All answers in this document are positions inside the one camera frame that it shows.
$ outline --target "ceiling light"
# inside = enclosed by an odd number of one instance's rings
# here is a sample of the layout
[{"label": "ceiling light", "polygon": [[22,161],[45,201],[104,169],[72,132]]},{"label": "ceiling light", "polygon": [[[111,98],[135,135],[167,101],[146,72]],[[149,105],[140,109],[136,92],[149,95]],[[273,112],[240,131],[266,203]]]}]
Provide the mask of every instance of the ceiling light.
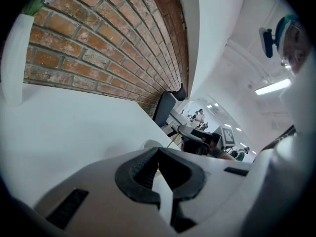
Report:
[{"label": "ceiling light", "polygon": [[291,80],[288,78],[288,79],[285,79],[283,81],[279,81],[277,83],[273,83],[269,86],[263,87],[261,89],[257,89],[256,93],[257,93],[257,95],[260,96],[260,95],[263,95],[263,94],[266,94],[266,93],[269,93],[272,91],[276,91],[279,89],[289,87],[290,85],[291,85]]}]

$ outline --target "black chair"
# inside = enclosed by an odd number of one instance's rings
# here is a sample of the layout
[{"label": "black chair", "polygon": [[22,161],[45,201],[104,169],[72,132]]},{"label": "black chair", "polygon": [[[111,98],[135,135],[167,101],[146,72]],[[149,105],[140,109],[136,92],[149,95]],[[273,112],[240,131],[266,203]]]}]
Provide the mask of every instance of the black chair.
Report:
[{"label": "black chair", "polygon": [[153,116],[154,122],[159,126],[163,127],[166,124],[167,118],[175,106],[176,100],[171,96],[168,91],[165,91],[157,104],[155,114]]},{"label": "black chair", "polygon": [[178,91],[173,90],[173,91],[169,91],[169,93],[171,93],[179,101],[183,101],[187,97],[186,91],[183,87],[183,83],[181,84],[181,88]]}]

